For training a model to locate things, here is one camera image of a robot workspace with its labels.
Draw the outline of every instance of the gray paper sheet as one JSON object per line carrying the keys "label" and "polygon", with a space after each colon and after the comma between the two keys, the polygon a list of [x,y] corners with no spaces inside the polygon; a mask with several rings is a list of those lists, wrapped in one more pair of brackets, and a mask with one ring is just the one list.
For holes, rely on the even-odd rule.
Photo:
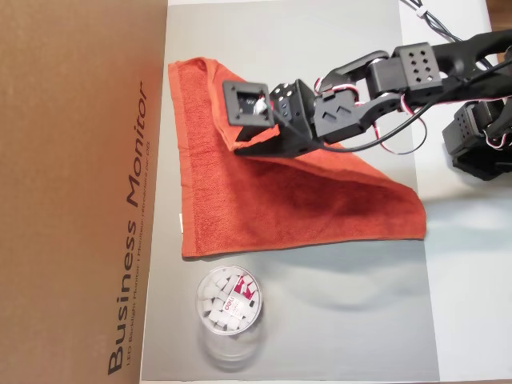
{"label": "gray paper sheet", "polygon": [[[401,41],[396,0],[171,6],[166,64],[206,56],[270,89],[296,78],[312,86],[329,70],[373,50],[392,51]],[[403,119],[388,117],[384,130]],[[367,132],[344,144],[372,139]],[[390,146],[411,148],[410,132]],[[378,147],[360,155],[416,189],[413,156]],[[184,261],[180,212],[165,70],[143,379],[439,380],[422,242],[347,242]],[[247,268],[264,294],[254,356],[230,370],[205,353],[194,303],[201,278],[221,265]]]}

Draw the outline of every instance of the towel fold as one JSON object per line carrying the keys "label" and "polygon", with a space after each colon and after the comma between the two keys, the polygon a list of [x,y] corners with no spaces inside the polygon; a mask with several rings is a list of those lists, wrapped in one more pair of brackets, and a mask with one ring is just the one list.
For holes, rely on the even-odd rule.
{"label": "towel fold", "polygon": [[169,65],[182,177],[182,256],[275,250],[367,239],[421,239],[416,193],[354,154],[316,150],[297,158],[244,158],[224,80],[242,81],[215,60]]}

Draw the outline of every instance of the red label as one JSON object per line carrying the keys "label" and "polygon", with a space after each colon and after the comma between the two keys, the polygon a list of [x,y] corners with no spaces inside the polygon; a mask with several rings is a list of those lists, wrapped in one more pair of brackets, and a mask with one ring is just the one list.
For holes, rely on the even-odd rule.
{"label": "red label", "polygon": [[237,294],[240,294],[242,295],[244,298],[248,299],[248,300],[251,300],[252,297],[253,297],[253,294],[254,293],[251,293],[248,289],[247,289],[247,286],[245,288],[245,290],[242,292],[242,287],[243,287],[243,277],[240,277],[238,279],[238,282],[237,282],[237,285],[234,286],[234,291],[237,293]]}

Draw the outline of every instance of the brown cardboard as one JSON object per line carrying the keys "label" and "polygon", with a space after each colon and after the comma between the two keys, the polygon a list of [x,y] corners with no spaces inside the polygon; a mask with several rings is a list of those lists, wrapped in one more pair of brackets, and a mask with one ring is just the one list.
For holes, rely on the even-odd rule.
{"label": "brown cardboard", "polygon": [[166,9],[2,4],[1,382],[139,380]]}

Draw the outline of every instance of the robotic arm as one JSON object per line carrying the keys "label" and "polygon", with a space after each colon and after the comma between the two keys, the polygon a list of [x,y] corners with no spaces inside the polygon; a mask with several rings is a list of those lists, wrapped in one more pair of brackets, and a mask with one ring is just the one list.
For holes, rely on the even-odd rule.
{"label": "robotic arm", "polygon": [[[506,51],[506,61],[488,70],[477,62]],[[224,82],[228,122],[242,126],[237,141],[246,142],[279,126],[279,135],[236,150],[241,156],[293,158],[312,150],[355,152],[384,142],[444,102],[467,103],[443,131],[453,164],[491,180],[512,171],[512,30],[479,34],[440,46],[428,43],[397,47],[391,56],[374,52],[321,78],[311,90],[300,79],[279,84]],[[370,100],[358,102],[355,83],[366,80]],[[366,132],[374,122],[401,105],[421,109],[408,122],[379,140],[352,149],[326,146]]]}

